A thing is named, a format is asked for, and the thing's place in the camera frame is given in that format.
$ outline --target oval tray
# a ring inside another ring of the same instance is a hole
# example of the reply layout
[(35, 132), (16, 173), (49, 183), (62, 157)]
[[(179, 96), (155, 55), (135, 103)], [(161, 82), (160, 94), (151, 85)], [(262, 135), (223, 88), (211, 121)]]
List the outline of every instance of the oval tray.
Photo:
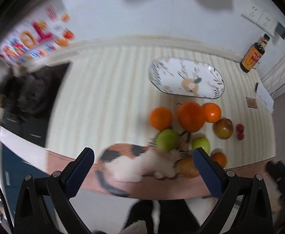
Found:
[(223, 78), (214, 67), (179, 57), (159, 57), (152, 61), (148, 78), (168, 94), (217, 99), (225, 91)]

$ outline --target plate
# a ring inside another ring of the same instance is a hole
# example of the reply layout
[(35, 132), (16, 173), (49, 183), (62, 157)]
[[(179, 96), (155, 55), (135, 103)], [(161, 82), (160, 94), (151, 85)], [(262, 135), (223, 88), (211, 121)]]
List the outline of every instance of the plate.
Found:
[(179, 57), (159, 57), (152, 61), (148, 78), (168, 94), (217, 99), (225, 91), (223, 77), (214, 67)]

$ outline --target bottle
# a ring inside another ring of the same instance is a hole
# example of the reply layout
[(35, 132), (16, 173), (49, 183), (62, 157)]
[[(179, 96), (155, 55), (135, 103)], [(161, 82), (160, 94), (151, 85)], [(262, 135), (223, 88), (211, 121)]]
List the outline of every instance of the bottle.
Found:
[(270, 37), (267, 34), (264, 34), (260, 41), (255, 42), (254, 45), (251, 46), (249, 51), (240, 62), (240, 68), (245, 73), (248, 73), (263, 56), (265, 53), (265, 46), (269, 40)]

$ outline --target metal screw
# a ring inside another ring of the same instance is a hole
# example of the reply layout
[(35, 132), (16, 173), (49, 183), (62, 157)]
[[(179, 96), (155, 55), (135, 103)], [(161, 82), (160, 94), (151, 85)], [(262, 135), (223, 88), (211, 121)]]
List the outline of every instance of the metal screw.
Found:
[(256, 178), (257, 178), (258, 180), (262, 180), (262, 175), (256, 174)]
[(25, 176), (25, 180), (27, 180), (27, 181), (28, 181), (28, 180), (30, 180), (30, 179), (31, 179), (31, 177), (32, 177), (32, 176), (31, 176), (30, 174), (28, 174), (28, 175), (26, 175), (26, 176)]
[(228, 175), (229, 177), (233, 177), (235, 174), (234, 174), (233, 171), (227, 171), (227, 175)]
[(57, 178), (60, 176), (61, 173), (62, 173), (61, 171), (54, 171), (52, 175), (53, 177)]

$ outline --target small brown card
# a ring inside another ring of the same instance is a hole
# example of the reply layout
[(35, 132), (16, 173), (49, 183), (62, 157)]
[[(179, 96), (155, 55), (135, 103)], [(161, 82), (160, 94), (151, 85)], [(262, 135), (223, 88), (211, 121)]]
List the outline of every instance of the small brown card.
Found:
[(246, 97), (246, 102), (247, 102), (247, 106), (249, 108), (257, 109), (257, 104), (256, 104), (256, 99), (255, 98)]

